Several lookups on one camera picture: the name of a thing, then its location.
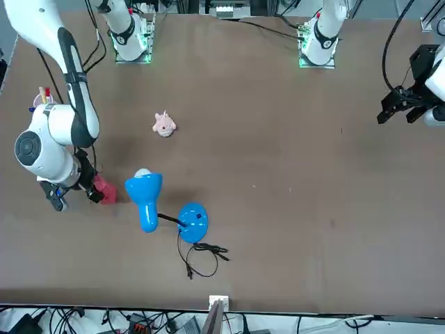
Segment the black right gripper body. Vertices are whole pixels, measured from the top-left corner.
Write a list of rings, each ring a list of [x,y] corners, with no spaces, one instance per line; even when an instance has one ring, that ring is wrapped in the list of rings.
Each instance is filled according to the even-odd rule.
[[[85,150],[78,149],[77,152],[74,154],[74,157],[80,163],[80,176],[78,181],[74,185],[74,189],[89,191],[92,189],[97,171],[90,163],[88,154]]]

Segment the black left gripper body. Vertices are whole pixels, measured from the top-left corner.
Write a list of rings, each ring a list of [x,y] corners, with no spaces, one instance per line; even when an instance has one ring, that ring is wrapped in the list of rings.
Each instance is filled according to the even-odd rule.
[[[426,86],[426,81],[432,76],[435,65],[435,57],[439,45],[420,45],[410,56],[410,65],[414,84],[403,91],[405,99],[410,104],[433,105],[439,99]]]

